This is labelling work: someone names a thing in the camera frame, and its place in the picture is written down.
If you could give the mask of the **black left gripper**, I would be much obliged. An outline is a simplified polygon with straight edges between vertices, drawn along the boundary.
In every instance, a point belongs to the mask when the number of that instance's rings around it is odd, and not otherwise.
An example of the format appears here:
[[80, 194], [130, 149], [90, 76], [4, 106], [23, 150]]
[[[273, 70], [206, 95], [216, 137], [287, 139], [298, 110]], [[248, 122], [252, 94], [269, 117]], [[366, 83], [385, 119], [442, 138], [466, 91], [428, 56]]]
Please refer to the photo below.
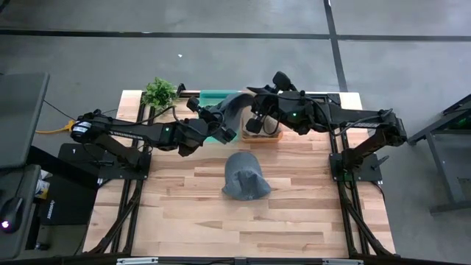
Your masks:
[[178, 130], [178, 153], [182, 157], [193, 154], [207, 138], [227, 144], [236, 137], [236, 132], [226, 127], [223, 113], [211, 106], [203, 107], [197, 119], [179, 119]]

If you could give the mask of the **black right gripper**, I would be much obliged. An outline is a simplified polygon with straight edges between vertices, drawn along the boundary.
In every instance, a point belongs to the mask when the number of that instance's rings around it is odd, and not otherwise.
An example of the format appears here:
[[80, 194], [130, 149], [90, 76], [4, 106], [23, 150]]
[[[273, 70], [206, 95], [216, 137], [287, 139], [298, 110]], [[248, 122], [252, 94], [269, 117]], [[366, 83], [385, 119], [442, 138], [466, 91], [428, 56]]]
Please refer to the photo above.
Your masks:
[[259, 134], [263, 127], [263, 116], [270, 116], [290, 129], [294, 129], [294, 92], [274, 93], [273, 88], [265, 85], [261, 88], [249, 87], [255, 93], [253, 113], [257, 118], [250, 118], [245, 129], [249, 133]]

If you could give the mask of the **grey denim cap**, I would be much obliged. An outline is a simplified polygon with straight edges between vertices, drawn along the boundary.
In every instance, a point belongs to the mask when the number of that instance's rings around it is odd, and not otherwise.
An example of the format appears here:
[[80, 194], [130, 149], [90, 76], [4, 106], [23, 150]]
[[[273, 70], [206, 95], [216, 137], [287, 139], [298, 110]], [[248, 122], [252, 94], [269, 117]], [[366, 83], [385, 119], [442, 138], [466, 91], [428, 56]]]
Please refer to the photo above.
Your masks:
[[253, 102], [254, 96], [250, 93], [233, 93], [217, 105], [211, 106], [209, 111], [223, 113], [226, 127], [237, 131], [241, 124], [242, 111]]
[[222, 188], [225, 195], [239, 201], [251, 201], [265, 197], [271, 191], [258, 159], [252, 153], [237, 152], [227, 159]]

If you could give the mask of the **beige cap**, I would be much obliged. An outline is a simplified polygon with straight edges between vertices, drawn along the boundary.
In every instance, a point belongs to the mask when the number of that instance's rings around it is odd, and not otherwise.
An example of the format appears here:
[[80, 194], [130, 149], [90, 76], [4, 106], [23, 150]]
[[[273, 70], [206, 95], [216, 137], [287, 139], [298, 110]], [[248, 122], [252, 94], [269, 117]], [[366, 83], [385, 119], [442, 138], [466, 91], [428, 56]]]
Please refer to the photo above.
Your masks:
[[244, 108], [241, 117], [241, 129], [242, 135], [245, 138], [277, 137], [277, 135], [281, 132], [281, 126], [277, 123], [277, 120], [270, 116], [262, 118], [262, 128], [259, 133], [249, 132], [246, 129], [246, 124], [251, 118], [255, 119], [256, 115], [250, 111], [249, 107]]

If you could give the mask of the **teal plastic bin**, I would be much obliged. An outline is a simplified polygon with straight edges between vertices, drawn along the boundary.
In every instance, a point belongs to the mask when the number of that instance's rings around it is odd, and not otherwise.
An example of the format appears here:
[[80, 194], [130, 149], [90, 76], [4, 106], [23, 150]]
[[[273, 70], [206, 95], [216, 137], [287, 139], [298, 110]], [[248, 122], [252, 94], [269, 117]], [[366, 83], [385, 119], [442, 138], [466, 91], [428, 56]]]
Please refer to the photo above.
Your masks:
[[[237, 94], [236, 90], [203, 90], [200, 91], [199, 103], [202, 107], [214, 106], [224, 101], [229, 95]], [[233, 141], [237, 141], [240, 131], [241, 114], [235, 113], [235, 116], [229, 120], [229, 127], [235, 131], [236, 137]]]

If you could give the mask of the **orange plastic bin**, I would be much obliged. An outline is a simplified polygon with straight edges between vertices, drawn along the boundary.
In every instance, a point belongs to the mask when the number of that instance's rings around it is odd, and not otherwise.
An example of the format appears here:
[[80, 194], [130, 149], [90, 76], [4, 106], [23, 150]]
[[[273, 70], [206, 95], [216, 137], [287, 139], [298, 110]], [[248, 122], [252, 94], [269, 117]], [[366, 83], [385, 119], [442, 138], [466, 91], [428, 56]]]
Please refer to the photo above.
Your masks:
[[279, 124], [281, 126], [281, 132], [277, 135], [277, 137], [268, 137], [268, 138], [262, 138], [262, 137], [259, 137], [259, 138], [245, 138], [243, 135], [242, 135], [242, 129], [241, 129], [241, 136], [240, 136], [240, 139], [242, 142], [246, 143], [246, 144], [274, 144], [274, 143], [277, 143], [281, 140], [281, 138], [283, 137], [283, 131], [282, 131], [282, 125]]

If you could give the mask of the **green plant in white pot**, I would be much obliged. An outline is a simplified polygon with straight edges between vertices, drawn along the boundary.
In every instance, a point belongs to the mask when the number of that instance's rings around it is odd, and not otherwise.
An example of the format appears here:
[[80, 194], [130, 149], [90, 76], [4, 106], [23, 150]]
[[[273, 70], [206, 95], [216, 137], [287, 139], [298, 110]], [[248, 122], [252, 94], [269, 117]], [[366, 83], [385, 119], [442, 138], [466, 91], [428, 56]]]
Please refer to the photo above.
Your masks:
[[174, 100], [177, 96], [177, 86], [165, 79], [155, 77], [153, 82], [147, 84], [141, 102], [153, 107], [155, 116], [159, 116], [174, 107]]

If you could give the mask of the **black controller box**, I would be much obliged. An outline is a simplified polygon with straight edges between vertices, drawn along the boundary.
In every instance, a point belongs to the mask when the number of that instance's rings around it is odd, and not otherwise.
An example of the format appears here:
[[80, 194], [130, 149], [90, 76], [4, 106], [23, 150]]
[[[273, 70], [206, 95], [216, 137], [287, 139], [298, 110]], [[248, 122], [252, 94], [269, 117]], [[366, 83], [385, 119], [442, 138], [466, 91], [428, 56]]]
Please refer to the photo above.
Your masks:
[[48, 177], [49, 190], [40, 204], [40, 223], [51, 225], [86, 225], [96, 199], [96, 191], [62, 177]]

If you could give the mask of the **yellow white packet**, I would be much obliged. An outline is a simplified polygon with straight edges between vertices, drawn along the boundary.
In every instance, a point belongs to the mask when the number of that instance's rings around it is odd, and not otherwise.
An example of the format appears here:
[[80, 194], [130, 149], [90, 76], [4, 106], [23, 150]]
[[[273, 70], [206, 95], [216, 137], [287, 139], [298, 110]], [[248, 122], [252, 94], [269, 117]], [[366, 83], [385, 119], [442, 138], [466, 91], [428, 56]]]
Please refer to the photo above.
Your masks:
[[50, 183], [39, 179], [35, 188], [35, 197], [38, 199], [46, 199], [49, 192]]

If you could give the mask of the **dark metal stand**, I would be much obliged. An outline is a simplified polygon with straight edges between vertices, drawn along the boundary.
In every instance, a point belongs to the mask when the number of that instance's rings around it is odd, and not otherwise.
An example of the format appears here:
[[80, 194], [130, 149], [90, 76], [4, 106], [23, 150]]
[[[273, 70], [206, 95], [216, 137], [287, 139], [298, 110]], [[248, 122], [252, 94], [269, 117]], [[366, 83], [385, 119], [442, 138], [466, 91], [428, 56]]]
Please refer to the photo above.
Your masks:
[[430, 213], [471, 209], [471, 195], [461, 181], [471, 182], [471, 93], [439, 114], [439, 118], [408, 138], [408, 144], [425, 140], [439, 176], [445, 185], [447, 202], [430, 208]]

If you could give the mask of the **dark grey desk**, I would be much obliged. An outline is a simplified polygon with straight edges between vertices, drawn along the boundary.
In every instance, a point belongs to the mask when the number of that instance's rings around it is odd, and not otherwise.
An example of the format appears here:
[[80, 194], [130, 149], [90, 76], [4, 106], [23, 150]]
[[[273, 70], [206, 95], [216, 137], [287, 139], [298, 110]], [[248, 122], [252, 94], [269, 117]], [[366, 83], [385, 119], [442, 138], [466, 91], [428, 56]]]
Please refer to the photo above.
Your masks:
[[50, 75], [0, 75], [0, 169], [26, 163]]
[[0, 230], [0, 261], [15, 259], [24, 250], [39, 174], [40, 167], [33, 165], [0, 172], [0, 209], [12, 197], [24, 199], [24, 212], [19, 229], [14, 233], [4, 233]]

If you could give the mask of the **black computer mouse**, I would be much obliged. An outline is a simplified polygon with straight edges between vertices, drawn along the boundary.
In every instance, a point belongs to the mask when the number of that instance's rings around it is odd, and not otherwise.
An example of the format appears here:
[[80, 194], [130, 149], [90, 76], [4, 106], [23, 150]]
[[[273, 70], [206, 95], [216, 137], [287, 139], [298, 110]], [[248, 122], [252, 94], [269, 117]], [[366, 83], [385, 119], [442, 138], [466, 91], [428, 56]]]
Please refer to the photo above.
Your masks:
[[4, 233], [14, 233], [19, 229], [24, 212], [24, 199], [12, 197], [0, 209], [0, 230]]

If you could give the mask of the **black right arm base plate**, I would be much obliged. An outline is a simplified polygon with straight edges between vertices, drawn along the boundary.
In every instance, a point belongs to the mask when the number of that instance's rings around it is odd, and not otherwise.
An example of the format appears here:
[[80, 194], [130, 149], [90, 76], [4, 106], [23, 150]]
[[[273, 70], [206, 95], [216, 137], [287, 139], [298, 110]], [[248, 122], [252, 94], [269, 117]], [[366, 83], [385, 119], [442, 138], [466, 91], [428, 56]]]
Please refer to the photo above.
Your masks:
[[382, 183], [383, 178], [380, 165], [388, 158], [388, 155], [378, 158], [378, 156], [373, 153], [366, 157], [360, 166], [347, 169], [342, 163], [341, 154], [330, 154], [329, 163], [332, 179], [336, 182], [364, 181]]

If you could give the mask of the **black aluminium frame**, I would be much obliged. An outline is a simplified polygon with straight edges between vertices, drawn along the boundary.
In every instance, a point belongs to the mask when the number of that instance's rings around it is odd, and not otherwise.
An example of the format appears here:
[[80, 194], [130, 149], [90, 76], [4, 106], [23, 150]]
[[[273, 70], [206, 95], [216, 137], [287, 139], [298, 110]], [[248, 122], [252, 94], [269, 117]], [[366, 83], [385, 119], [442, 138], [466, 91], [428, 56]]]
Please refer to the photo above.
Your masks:
[[[149, 123], [156, 123], [155, 113], [150, 113]], [[141, 152], [149, 152], [142, 141], [116, 136], [120, 144], [136, 147]], [[14, 259], [2, 261], [0, 265], [116, 265], [118, 258], [133, 258], [131, 243], [134, 238], [136, 211], [144, 188], [144, 180], [137, 184], [129, 200], [121, 202], [118, 216], [106, 236], [95, 248], [83, 254], [58, 256], [53, 258], [35, 258], [29, 260]], [[430, 261], [413, 258], [402, 258], [389, 252], [375, 238], [356, 207], [347, 198], [343, 187], [339, 188], [342, 220], [346, 229], [348, 256], [340, 259], [362, 260], [364, 265], [464, 265], [444, 261]], [[248, 258], [248, 257], [183, 257], [155, 256], [158, 265], [322, 265], [323, 259], [329, 258]]]

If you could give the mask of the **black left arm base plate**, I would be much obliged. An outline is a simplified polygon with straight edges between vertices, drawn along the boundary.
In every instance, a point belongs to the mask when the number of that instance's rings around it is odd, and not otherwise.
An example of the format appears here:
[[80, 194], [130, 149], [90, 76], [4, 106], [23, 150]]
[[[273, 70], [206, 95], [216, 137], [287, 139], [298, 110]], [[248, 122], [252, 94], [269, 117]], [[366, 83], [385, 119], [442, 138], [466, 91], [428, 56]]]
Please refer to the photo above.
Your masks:
[[63, 144], [58, 158], [101, 179], [146, 180], [152, 156], [138, 151], [138, 165], [130, 166], [99, 146]]

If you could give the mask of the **silver metal bracket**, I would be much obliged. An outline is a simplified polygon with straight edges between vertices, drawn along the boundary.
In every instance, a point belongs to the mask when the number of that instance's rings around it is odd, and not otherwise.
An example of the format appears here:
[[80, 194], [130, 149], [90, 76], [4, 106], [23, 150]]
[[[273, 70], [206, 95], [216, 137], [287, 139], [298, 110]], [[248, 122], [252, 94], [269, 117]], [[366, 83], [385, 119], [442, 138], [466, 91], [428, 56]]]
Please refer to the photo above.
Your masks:
[[362, 260], [329, 258], [323, 259], [322, 265], [364, 265]]
[[116, 265], [158, 265], [158, 257], [118, 258]]

